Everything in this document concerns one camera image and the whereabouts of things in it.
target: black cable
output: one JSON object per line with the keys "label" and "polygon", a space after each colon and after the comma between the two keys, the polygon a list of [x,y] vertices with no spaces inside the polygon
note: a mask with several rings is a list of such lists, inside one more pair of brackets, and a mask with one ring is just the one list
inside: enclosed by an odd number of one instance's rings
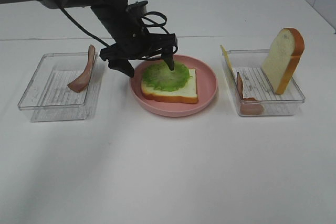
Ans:
{"label": "black cable", "polygon": [[147,18],[147,17],[142,17],[143,19],[145,20],[148,20],[149,22],[152,22],[154,25],[147,25],[145,24],[146,27],[160,27],[162,30],[164,30],[166,32],[166,34],[169,34],[169,32],[167,31],[166,28],[164,28],[163,26],[161,26],[159,23],[151,20],[150,18]]}
{"label": "black cable", "polygon": [[109,47],[109,44],[107,44],[105,41],[102,39],[98,38],[96,35],[90,33],[87,31],[84,27],[82,27],[63,7],[60,2],[60,0],[53,0],[57,7],[63,12],[63,14],[74,24],[76,25],[83,33],[86,35],[90,36],[91,38],[97,40],[98,42],[102,43],[104,46]]}
{"label": "black cable", "polygon": [[160,18],[162,18],[163,20],[164,20],[164,22],[163,23],[160,23],[160,24],[158,24],[158,23],[156,23],[156,22],[154,22],[154,21],[152,21],[151,19],[150,19],[150,22],[152,22],[153,23],[153,25],[146,25],[146,27],[163,27],[163,26],[165,26],[166,24],[167,24],[167,17],[163,14],[163,13],[160,13],[160,12],[148,12],[148,13],[145,13],[142,17],[145,17],[145,16],[149,16],[149,15],[155,15],[155,16],[158,16],[158,17],[160,17]]}

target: sandwich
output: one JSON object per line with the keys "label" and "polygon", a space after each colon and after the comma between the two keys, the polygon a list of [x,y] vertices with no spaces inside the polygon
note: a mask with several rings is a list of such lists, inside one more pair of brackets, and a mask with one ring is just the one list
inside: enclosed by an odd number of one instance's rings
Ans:
{"label": "sandwich", "polygon": [[196,69],[178,61],[171,71],[165,62],[148,66],[141,80],[141,92],[148,100],[158,102],[198,102]]}

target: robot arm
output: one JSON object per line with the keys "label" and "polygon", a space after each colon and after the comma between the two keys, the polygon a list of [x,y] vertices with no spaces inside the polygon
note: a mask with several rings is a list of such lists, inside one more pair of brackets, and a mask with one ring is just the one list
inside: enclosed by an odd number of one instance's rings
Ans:
{"label": "robot arm", "polygon": [[163,59],[171,70],[174,69],[173,54],[177,51],[177,39],[175,34],[151,34],[143,18],[146,12],[147,1],[128,5],[128,0],[0,0],[1,3],[13,3],[23,1],[40,1],[48,8],[60,8],[65,14],[64,8],[90,6],[97,18],[115,40],[114,45],[107,45],[100,52],[100,57],[109,61],[109,68],[119,70],[130,77],[134,76],[134,69],[129,60],[156,60]]}

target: plastic tray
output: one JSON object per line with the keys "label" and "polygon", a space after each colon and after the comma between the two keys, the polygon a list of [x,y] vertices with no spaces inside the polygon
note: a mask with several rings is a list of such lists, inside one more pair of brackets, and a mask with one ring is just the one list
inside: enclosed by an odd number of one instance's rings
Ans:
{"label": "plastic tray", "polygon": [[87,52],[43,55],[18,103],[19,110],[31,122],[82,120],[94,115],[103,72],[97,53],[88,87],[80,93],[67,87],[87,61]]}
{"label": "plastic tray", "polygon": [[[268,50],[232,50],[226,51],[232,70],[225,60],[223,51],[222,65],[230,92],[241,116],[272,116],[294,115],[300,104],[305,102],[305,96],[291,78],[284,94],[274,94],[272,87],[261,70]],[[243,97],[255,98],[256,101],[246,101],[240,97],[237,88],[237,72],[243,81]]]}

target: toast slice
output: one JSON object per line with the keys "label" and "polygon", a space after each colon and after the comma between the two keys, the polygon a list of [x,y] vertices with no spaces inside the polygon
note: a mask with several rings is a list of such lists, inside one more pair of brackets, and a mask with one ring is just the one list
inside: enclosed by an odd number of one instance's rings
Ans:
{"label": "toast slice", "polygon": [[154,90],[153,87],[147,86],[141,81],[141,92],[148,100],[155,100],[158,102],[182,102],[182,103],[197,103],[197,84],[196,84],[196,70],[189,69],[190,78],[184,87],[175,91],[161,91]]}
{"label": "toast slice", "polygon": [[274,93],[283,94],[304,51],[303,37],[295,28],[282,29],[273,40],[262,70]]}

